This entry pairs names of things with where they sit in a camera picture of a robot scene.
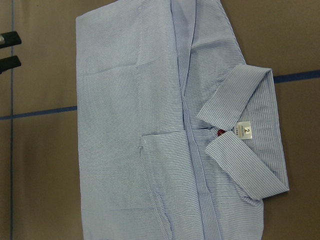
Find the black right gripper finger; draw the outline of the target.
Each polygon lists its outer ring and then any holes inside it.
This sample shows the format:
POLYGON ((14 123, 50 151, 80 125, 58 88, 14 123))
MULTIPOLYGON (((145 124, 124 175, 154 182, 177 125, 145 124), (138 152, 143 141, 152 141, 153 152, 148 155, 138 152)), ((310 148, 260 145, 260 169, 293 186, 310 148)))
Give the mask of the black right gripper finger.
POLYGON ((0 59, 0 74, 8 70, 20 67, 22 65, 18 56, 10 56, 0 59))
POLYGON ((0 48, 7 48, 21 44, 21 38, 16 31, 0 34, 0 48))

